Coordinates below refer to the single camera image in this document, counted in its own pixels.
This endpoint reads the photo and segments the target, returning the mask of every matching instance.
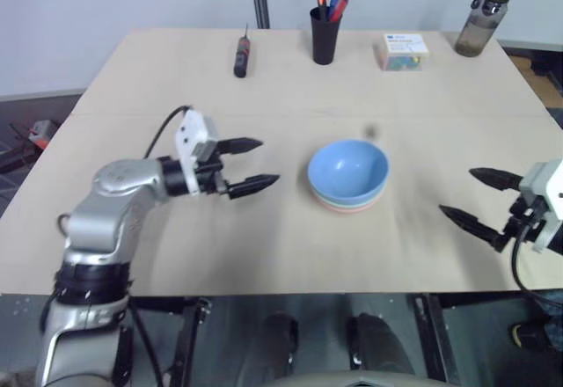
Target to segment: wooden table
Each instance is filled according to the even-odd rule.
[[[439,33],[421,71],[383,72],[381,32],[342,31],[335,60],[311,60],[307,32],[253,31],[246,79],[232,75],[238,31],[155,29],[118,47],[0,220],[0,291],[46,294],[61,264],[55,217],[89,192],[103,165],[141,157],[162,119],[190,104],[222,137],[252,136],[261,148],[226,157],[238,181],[280,173],[262,193],[177,198],[147,218],[133,263],[137,295],[509,290],[509,253],[495,252],[438,209],[465,209],[500,230],[514,192],[468,170],[525,173],[563,154],[563,131],[494,41],[457,55]],[[173,154],[163,134],[154,156]],[[318,148],[370,139],[390,159],[384,195],[371,209],[340,215],[307,187]],[[563,258],[522,249],[531,288],[563,285]]]

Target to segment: gray water bottle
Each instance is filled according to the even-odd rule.
[[[508,10],[508,0],[473,0],[472,11],[454,49],[466,57],[480,55]]]

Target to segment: black pen cup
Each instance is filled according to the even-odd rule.
[[[313,61],[317,64],[330,64],[333,62],[342,16],[336,22],[321,20],[318,7],[311,9],[309,14],[313,32]]]

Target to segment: screwdriver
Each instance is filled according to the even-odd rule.
[[[246,76],[246,65],[248,65],[248,55],[250,54],[250,40],[246,36],[248,32],[248,24],[245,28],[245,36],[240,37],[237,45],[237,55],[235,56],[235,76]]]

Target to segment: box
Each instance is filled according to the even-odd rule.
[[[379,50],[383,70],[421,69],[430,56],[419,33],[386,33]]]

